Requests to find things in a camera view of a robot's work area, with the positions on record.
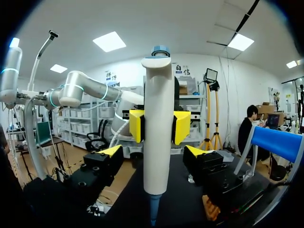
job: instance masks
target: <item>black table surface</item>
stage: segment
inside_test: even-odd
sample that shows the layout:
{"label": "black table surface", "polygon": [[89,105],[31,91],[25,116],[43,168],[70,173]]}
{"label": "black table surface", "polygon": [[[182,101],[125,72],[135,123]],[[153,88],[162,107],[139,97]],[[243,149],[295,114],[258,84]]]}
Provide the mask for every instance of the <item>black table surface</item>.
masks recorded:
{"label": "black table surface", "polygon": [[[229,169],[234,170],[238,161],[239,158],[235,157],[233,162],[229,163]],[[244,174],[248,169],[250,167],[243,164],[239,174]],[[203,187],[189,183],[188,175],[182,155],[172,155],[167,191],[162,195],[159,204],[157,226],[176,226],[207,220],[202,203]],[[269,185],[269,180],[259,173],[254,175],[252,181],[259,181],[263,188]],[[277,190],[272,192],[271,199],[277,192]],[[261,201],[260,205],[256,207],[260,208],[260,213],[270,201],[269,198],[266,202],[259,201]],[[143,189],[143,164],[141,163],[105,218],[120,221],[124,227],[149,227],[149,205],[148,195]]]}

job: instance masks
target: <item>computer monitor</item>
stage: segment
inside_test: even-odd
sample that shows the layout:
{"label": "computer monitor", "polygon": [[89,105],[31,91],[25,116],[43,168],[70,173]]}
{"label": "computer monitor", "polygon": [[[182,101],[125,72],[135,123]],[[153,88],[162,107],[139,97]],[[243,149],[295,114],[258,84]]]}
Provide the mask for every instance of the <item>computer monitor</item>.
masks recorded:
{"label": "computer monitor", "polygon": [[36,146],[48,143],[49,141],[51,141],[51,135],[49,132],[48,122],[38,123],[36,128]]}
{"label": "computer monitor", "polygon": [[270,129],[275,129],[279,125],[280,115],[278,114],[268,114],[267,126]]}

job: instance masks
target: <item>black hair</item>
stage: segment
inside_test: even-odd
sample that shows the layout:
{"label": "black hair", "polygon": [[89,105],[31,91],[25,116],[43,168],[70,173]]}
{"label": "black hair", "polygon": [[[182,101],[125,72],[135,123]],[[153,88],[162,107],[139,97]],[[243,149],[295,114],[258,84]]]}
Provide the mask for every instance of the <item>black hair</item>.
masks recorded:
{"label": "black hair", "polygon": [[248,109],[247,109],[247,117],[252,117],[252,115],[254,113],[258,114],[257,107],[255,107],[254,105],[249,106]]}

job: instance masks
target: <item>yellow tripod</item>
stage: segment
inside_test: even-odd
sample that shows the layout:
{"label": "yellow tripod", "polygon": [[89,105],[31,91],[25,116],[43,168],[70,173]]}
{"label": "yellow tripod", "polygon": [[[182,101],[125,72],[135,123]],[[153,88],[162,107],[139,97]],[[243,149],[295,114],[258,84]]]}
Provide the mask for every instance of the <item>yellow tripod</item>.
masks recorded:
{"label": "yellow tripod", "polygon": [[209,132],[210,132],[210,129],[209,129],[209,126],[210,126],[210,86],[209,86],[208,83],[207,83],[207,122],[206,122],[206,126],[207,126],[206,138],[201,143],[199,148],[201,150],[203,150],[203,146],[205,145],[204,150],[209,151],[209,150],[213,150],[213,146],[212,146],[211,140],[209,139]]}
{"label": "yellow tripod", "polygon": [[222,150],[223,149],[223,144],[222,144],[222,140],[220,139],[220,136],[219,136],[219,99],[218,99],[218,91],[216,90],[215,91],[215,99],[216,99],[216,104],[217,104],[217,120],[216,120],[216,123],[215,123],[215,132],[211,138],[211,142],[213,141],[213,139],[215,139],[215,142],[214,142],[214,149],[217,150],[218,149],[218,142],[219,142],[219,148]]}

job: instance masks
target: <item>person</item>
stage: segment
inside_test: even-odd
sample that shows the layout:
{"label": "person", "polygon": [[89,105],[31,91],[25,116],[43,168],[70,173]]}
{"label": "person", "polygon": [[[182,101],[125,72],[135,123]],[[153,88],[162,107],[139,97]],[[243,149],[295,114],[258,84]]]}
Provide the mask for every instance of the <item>person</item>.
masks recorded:
{"label": "person", "polygon": [[[257,119],[258,110],[257,107],[254,105],[251,105],[247,109],[247,117],[243,120],[239,131],[238,131],[238,148],[241,154],[243,154],[249,133],[252,127],[252,121]],[[251,146],[249,153],[247,157],[250,157],[249,163],[252,164],[252,157],[253,157],[253,146]],[[262,147],[258,147],[257,151],[257,161],[264,161],[267,158],[270,157],[270,152],[263,149]]]}
{"label": "person", "polygon": [[4,152],[5,160],[8,163],[8,166],[11,168],[9,157],[8,157],[8,154],[10,152],[10,147],[8,145],[8,142],[6,141],[5,134],[4,134],[1,124],[0,124],[0,147],[2,148],[2,150]]}

